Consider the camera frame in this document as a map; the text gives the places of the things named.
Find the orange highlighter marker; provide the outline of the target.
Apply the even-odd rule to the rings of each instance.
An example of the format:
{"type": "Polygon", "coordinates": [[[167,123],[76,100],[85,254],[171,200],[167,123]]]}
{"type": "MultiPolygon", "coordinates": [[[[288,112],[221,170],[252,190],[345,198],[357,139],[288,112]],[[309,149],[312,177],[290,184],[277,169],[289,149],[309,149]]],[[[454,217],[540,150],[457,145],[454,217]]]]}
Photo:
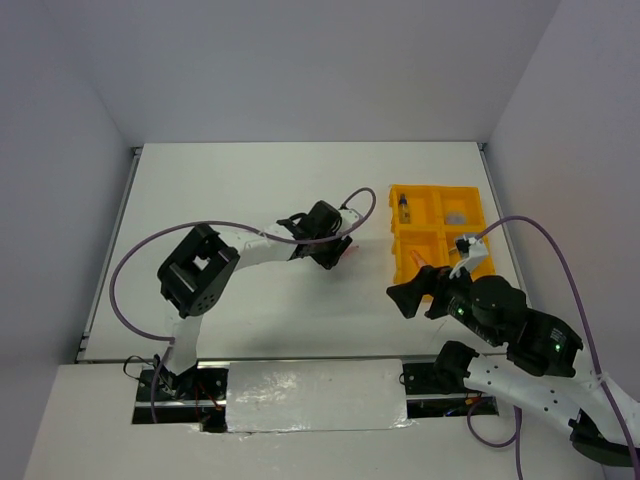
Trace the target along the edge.
{"type": "Polygon", "coordinates": [[[410,256],[418,269],[421,269],[428,264],[418,251],[412,250],[410,252],[410,256]]]}

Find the small blue-capped glue bottle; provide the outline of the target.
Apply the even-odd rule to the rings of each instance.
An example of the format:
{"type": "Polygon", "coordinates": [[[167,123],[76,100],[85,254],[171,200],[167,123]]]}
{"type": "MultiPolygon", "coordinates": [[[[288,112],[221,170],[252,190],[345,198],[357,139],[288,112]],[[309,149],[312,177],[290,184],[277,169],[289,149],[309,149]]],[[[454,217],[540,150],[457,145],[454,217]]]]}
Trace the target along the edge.
{"type": "Polygon", "coordinates": [[[398,219],[401,224],[411,223],[411,212],[408,205],[407,197],[401,193],[398,200],[398,219]]]}

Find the clear round pin container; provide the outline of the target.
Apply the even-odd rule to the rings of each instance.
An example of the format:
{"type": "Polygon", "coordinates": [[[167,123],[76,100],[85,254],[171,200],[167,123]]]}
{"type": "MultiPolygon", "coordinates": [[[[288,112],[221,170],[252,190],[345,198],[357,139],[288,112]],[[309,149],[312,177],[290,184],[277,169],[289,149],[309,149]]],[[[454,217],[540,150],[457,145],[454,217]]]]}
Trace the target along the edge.
{"type": "Polygon", "coordinates": [[[445,216],[446,225],[467,225],[468,219],[464,212],[450,211],[445,216]]]}

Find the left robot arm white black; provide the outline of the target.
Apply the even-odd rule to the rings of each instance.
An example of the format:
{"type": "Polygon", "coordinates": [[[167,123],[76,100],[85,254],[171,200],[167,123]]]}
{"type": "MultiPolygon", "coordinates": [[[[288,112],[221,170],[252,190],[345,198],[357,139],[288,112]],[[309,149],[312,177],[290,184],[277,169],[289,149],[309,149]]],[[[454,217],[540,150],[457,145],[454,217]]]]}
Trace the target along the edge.
{"type": "Polygon", "coordinates": [[[165,327],[174,338],[160,367],[160,387],[175,399],[195,389],[203,316],[221,299],[234,272],[307,257],[329,270],[350,246],[352,239],[346,231],[359,219],[352,209],[336,209],[318,201],[309,212],[279,220],[259,233],[195,226],[157,274],[166,301],[165,327]]]}

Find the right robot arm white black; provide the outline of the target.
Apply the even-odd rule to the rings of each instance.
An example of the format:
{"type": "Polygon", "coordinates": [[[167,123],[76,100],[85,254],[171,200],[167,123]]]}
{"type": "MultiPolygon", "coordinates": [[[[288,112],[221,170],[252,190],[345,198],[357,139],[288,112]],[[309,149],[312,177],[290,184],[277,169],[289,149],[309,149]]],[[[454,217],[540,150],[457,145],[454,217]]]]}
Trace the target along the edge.
{"type": "Polygon", "coordinates": [[[603,465],[639,463],[639,404],[598,373],[581,337],[563,320],[528,307],[523,291],[501,276],[452,276],[423,266],[387,295],[412,318],[424,296],[426,317],[450,316],[492,347],[504,347],[511,368],[460,341],[447,341],[433,375],[446,391],[468,389],[501,398],[550,423],[580,454],[603,465]]]}

